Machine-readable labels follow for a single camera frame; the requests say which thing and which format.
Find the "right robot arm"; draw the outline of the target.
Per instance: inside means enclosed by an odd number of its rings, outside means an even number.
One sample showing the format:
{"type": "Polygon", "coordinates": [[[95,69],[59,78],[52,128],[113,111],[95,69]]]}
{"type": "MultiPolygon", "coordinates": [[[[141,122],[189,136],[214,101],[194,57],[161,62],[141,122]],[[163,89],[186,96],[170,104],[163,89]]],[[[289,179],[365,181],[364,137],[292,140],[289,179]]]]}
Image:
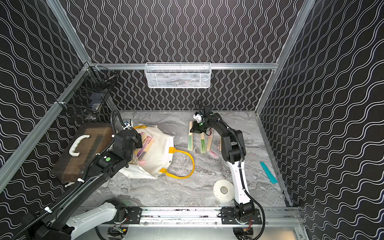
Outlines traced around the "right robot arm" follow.
{"type": "Polygon", "coordinates": [[[261,205],[249,193],[245,176],[246,147],[242,131],[229,127],[219,114],[203,116],[195,113],[194,120],[190,129],[191,133],[205,134],[208,129],[212,128],[220,135],[221,153],[230,168],[234,184],[235,216],[237,221],[246,222],[256,213],[255,206],[260,207],[261,205]]]}

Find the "white tote bag yellow handles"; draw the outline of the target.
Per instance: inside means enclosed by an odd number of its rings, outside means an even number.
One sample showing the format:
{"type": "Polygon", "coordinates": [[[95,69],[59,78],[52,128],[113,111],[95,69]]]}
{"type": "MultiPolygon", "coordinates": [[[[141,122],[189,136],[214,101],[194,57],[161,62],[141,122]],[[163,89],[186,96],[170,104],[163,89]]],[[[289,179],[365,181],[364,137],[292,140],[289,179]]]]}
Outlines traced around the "white tote bag yellow handles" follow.
{"type": "Polygon", "coordinates": [[[120,169],[119,173],[129,179],[153,180],[157,179],[162,174],[170,178],[182,180],[189,178],[194,173],[196,167],[194,158],[190,153],[175,148],[173,136],[163,133],[157,127],[149,127],[145,125],[136,126],[135,130],[137,130],[141,136],[142,134],[152,136],[155,142],[143,159],[139,160],[134,153],[133,161],[129,163],[128,167],[120,169]],[[191,159],[192,170],[186,176],[177,176],[168,171],[173,156],[176,153],[184,154],[191,159]]]}

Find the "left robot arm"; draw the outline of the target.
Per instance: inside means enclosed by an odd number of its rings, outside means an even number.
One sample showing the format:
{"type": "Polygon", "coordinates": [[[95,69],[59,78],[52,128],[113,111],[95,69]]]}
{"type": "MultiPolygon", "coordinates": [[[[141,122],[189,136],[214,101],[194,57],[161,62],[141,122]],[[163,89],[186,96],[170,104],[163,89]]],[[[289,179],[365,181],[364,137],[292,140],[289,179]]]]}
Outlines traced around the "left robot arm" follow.
{"type": "Polygon", "coordinates": [[[37,214],[26,214],[23,228],[12,237],[28,240],[72,240],[75,227],[67,222],[77,208],[101,185],[106,183],[133,160],[135,150],[142,148],[142,137],[132,124],[125,123],[118,110],[112,110],[110,123],[113,140],[99,155],[87,163],[83,175],[67,193],[37,214]],[[122,130],[117,132],[114,121],[118,118],[122,130]]]}

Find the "teal folding fan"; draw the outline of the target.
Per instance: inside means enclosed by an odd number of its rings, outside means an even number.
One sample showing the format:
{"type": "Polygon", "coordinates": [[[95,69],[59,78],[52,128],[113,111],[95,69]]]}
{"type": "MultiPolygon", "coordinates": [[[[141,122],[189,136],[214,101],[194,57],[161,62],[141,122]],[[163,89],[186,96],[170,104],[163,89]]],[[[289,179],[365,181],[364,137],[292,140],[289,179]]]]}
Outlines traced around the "teal folding fan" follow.
{"type": "Polygon", "coordinates": [[[278,180],[276,179],[276,177],[272,174],[272,172],[269,170],[269,168],[267,167],[267,165],[264,163],[264,162],[260,162],[260,165],[262,167],[262,169],[264,170],[266,176],[268,177],[268,179],[270,180],[270,182],[272,184],[277,184],[278,183],[278,180]]]}

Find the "green paper folding fan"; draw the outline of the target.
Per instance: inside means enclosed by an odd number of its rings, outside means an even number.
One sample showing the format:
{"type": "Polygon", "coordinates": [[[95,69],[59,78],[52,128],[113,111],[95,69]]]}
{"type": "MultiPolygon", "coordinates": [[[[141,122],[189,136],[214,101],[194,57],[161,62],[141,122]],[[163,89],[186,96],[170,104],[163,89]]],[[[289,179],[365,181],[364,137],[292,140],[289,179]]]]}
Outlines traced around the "green paper folding fan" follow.
{"type": "Polygon", "coordinates": [[[206,138],[205,138],[206,134],[205,133],[201,133],[200,134],[200,150],[201,150],[201,154],[205,154],[207,152],[207,145],[206,145],[206,138]]]}

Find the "purple paper folding fan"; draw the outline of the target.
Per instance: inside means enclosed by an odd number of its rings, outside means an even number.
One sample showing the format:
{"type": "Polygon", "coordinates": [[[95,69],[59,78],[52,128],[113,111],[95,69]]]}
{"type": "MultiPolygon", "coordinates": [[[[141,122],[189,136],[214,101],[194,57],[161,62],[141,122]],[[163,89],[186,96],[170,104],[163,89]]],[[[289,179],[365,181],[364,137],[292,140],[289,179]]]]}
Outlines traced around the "purple paper folding fan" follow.
{"type": "Polygon", "coordinates": [[[155,140],[152,136],[142,134],[142,148],[137,149],[135,154],[139,160],[143,159],[145,154],[150,150],[155,140]]]}

